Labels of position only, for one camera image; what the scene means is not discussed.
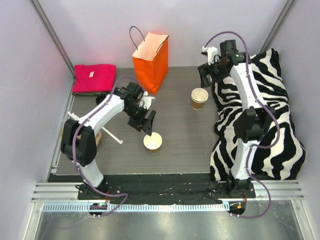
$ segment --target zebra print pillow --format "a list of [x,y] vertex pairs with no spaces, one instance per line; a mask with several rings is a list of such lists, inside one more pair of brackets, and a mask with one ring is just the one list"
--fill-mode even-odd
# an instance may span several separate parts
[[[288,94],[281,79],[279,54],[274,49],[251,57],[253,75],[269,106],[275,108],[275,117],[280,125],[279,142],[271,149],[258,148],[255,152],[252,173],[267,174],[276,180],[295,179],[305,161],[306,152],[295,137],[288,104]],[[237,138],[233,124],[242,112],[242,103],[236,84],[231,77],[212,84],[212,95],[217,105],[220,120],[214,124],[219,136],[210,158],[210,175],[213,181],[226,180],[237,151]],[[260,145],[270,145],[276,139],[276,126],[271,124]]]

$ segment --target gray floor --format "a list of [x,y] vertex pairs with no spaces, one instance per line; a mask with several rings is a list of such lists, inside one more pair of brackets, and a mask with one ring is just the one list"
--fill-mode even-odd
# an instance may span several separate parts
[[[245,215],[256,216],[267,201],[250,201]],[[36,240],[302,240],[291,201],[272,201],[270,211],[255,220],[231,217],[227,212],[114,213],[87,219],[85,212],[45,212]]]
[[[135,76],[132,68],[117,70],[119,76]],[[130,80],[123,80],[126,86]],[[203,109],[191,107],[191,91],[200,87],[197,67],[171,67],[156,95],[153,131],[162,136],[159,152],[149,153],[145,133],[127,125],[129,117],[120,113],[106,128],[123,140],[120,145],[103,132],[96,161],[103,174],[203,173],[209,172],[210,154],[218,137],[212,125],[218,120],[217,107],[209,92]],[[95,97],[76,96],[72,111],[79,117],[96,107]],[[61,155],[58,175],[75,174],[71,161]]]

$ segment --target paper cup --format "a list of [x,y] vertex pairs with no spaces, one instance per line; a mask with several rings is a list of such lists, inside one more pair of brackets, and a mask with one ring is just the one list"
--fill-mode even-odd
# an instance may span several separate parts
[[143,144],[149,152],[156,153],[162,144],[162,137],[159,133],[153,132],[151,136],[146,135],[144,137]]
[[200,110],[208,100],[209,94],[203,88],[195,88],[191,92],[191,105],[193,109]]

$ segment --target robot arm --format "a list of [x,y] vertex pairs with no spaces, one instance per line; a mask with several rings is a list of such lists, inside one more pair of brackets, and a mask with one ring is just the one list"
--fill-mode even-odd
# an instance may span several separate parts
[[85,120],[89,119],[79,132],[81,138],[76,140],[76,164],[87,181],[101,192],[106,192],[108,186],[106,185],[106,181],[103,181],[104,176],[99,171],[95,160],[97,155],[97,133],[110,119],[124,111],[130,117],[128,121],[130,126],[139,132],[142,130],[146,134],[151,135],[156,115],[156,111],[152,110],[148,118],[145,118],[151,104],[156,98],[148,96],[148,92],[143,92],[142,88],[136,83],[131,82],[127,87],[116,88],[109,102],[107,102],[108,98],[109,95],[106,95],[96,108],[79,118],[78,121],[69,119],[65,122],[60,147],[61,152],[68,159],[73,160],[73,136],[76,129]]
[[[247,191],[251,183],[251,179],[246,171],[249,149],[252,144],[258,145],[260,143],[262,137],[268,131],[272,119],[256,101],[250,87],[249,78],[247,77],[246,55],[237,50],[236,41],[227,40],[220,43],[220,52],[221,56],[217,54],[217,48],[203,47],[202,54],[208,57],[208,61],[199,66],[198,71],[202,88],[211,85],[207,75],[209,75],[215,83],[231,76],[239,91],[243,112],[233,124],[235,136],[238,138],[238,146],[235,161],[226,182],[226,189],[229,193],[241,193]],[[263,105],[267,106],[255,81],[252,65],[249,64],[248,67],[251,85],[253,86],[257,99]],[[267,108],[274,114],[274,109],[269,106],[267,106]],[[248,169],[252,167],[256,149],[257,147],[252,147],[252,152],[248,160]]]

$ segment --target white plastic rod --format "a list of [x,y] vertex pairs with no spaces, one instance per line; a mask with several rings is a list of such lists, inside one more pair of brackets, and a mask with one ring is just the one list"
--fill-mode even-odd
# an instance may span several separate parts
[[[74,120],[79,120],[79,117],[75,115],[73,112],[71,113],[68,111],[68,115],[74,119]],[[124,141],[119,140],[115,135],[113,135],[111,132],[109,132],[104,126],[101,128],[103,131],[105,131],[107,134],[109,134],[114,140],[116,140],[119,144],[123,144]]]

